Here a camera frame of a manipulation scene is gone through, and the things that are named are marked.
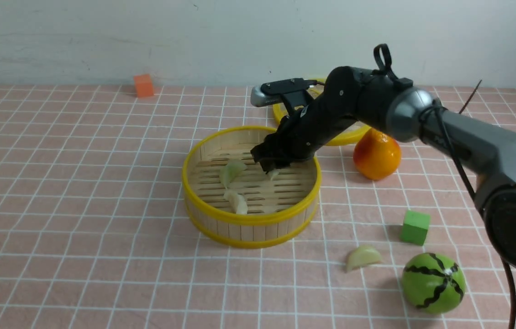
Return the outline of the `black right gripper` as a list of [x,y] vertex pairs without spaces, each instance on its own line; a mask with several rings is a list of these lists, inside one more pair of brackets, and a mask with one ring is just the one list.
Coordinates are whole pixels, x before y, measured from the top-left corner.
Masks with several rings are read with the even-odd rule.
[[354,123],[356,117],[349,108],[311,103],[282,120],[274,133],[252,148],[251,155],[265,173],[306,162]]

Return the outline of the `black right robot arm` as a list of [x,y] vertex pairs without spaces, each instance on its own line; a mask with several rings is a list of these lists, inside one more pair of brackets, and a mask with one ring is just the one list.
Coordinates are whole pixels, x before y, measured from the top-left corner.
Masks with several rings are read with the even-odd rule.
[[502,260],[516,268],[516,133],[447,110],[410,79],[378,69],[341,66],[329,73],[317,98],[314,80],[293,78],[254,87],[255,107],[283,103],[289,115],[251,150],[266,172],[305,162],[356,122],[399,142],[420,140],[476,174],[469,190],[486,233]]

